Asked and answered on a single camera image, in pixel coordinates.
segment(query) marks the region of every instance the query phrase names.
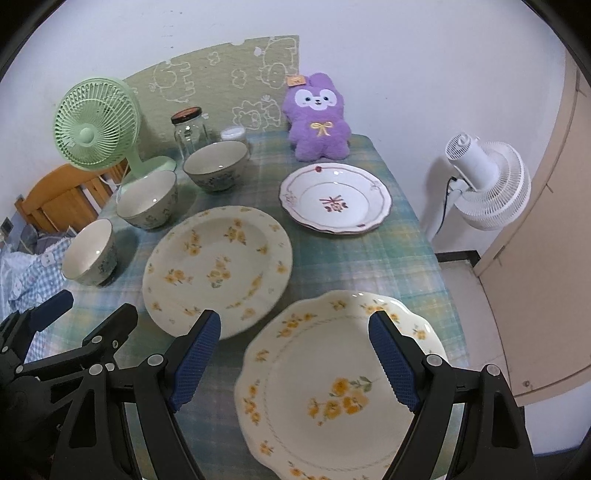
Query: black baseboard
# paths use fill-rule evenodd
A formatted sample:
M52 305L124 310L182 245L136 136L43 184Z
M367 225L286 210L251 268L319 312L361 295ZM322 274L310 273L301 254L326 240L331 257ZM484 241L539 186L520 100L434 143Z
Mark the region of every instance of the black baseboard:
M464 250L462 252L442 252L435 254L439 263L458 262L468 260L472 268L480 261L480 255L476 250Z

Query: wooden door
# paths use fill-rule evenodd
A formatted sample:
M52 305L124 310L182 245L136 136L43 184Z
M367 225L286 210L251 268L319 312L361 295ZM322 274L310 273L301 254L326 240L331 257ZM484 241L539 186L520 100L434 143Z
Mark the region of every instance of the wooden door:
M591 96L540 198L480 275L518 403L591 380Z

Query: plaid tablecloth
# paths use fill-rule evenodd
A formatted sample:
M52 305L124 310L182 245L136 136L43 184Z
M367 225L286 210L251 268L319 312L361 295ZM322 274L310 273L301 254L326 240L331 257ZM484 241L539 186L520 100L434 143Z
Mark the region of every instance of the plaid tablecloth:
M122 303L139 311L137 328L116 354L120 367L139 364L152 353L164 352L172 337L149 317L141 285L147 259L170 228L211 207L252 206L267 212L285 228L293 245L294 266L287 290L273 311L248 331L219 344L193 401L176 414L187 444L208 480L275 479L248 452L238 426L233 386L242 368L243 352L255 335L277 313L296 300L316 297L329 290L370 291L396 297L425 317L443 342L450 362L467 365L466 343L451 297L443 284L439 265L417 218L367 137L354 135L346 163L380 178L392 195L392 211L384 223L359 236L317 233L295 223L281 208L279 186L300 168L283 132L252 136L252 155L243 183L228 192L206 194L177 169L179 204L171 222L151 232L131 227L115 213L112 199L100 216L115 227L119 265L113 282L102 288L68 283L74 308L45 332L40 342L44 356L80 346L81 340ZM459 412L454 412L449 436L457 436ZM150 471L145 445L139 440L137 414L129 409L130 427L138 460L146 478ZM453 445L448 442L434 477L444 473Z

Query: purple plush toy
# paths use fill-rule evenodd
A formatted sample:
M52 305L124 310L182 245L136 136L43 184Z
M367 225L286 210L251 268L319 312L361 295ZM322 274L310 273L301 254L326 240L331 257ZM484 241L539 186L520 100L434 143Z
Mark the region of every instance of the purple plush toy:
M298 160L342 160L349 155L351 129L343 119L344 105L325 73L315 73L305 85L288 88L283 112L291 123L289 139Z

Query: white standing fan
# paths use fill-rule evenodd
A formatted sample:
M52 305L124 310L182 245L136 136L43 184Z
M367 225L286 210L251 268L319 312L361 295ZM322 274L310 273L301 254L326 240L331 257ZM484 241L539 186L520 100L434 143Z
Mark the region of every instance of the white standing fan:
M441 223L427 230L432 240L455 205L468 225L497 230L515 220L530 199L531 180L519 153L502 142L480 143L461 132L446 146L446 157L459 173L448 181Z

